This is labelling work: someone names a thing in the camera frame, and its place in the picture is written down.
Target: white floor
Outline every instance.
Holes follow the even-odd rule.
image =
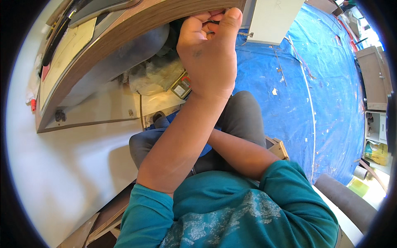
[[[76,127],[43,134],[25,105],[25,92],[52,0],[34,23],[16,61],[8,93],[6,138],[14,183],[32,224],[58,246],[137,175],[128,140],[140,120]]]

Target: long-sleeve shirt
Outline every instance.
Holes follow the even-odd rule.
[[[333,248],[337,233],[300,166],[277,161],[259,184],[208,171],[184,180],[173,199],[135,185],[115,247]]]

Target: wooden cabinet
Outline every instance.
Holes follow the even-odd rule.
[[[173,20],[209,10],[237,7],[245,0],[142,0],[125,10],[106,30],[92,40],[69,63],[53,85],[45,102],[37,97],[36,130],[46,132],[57,107],[73,87],[101,60],[142,34]]]
[[[382,48],[370,46],[356,52],[364,79],[367,108],[369,110],[386,110],[387,95],[391,93],[387,60],[380,55],[378,49]]]

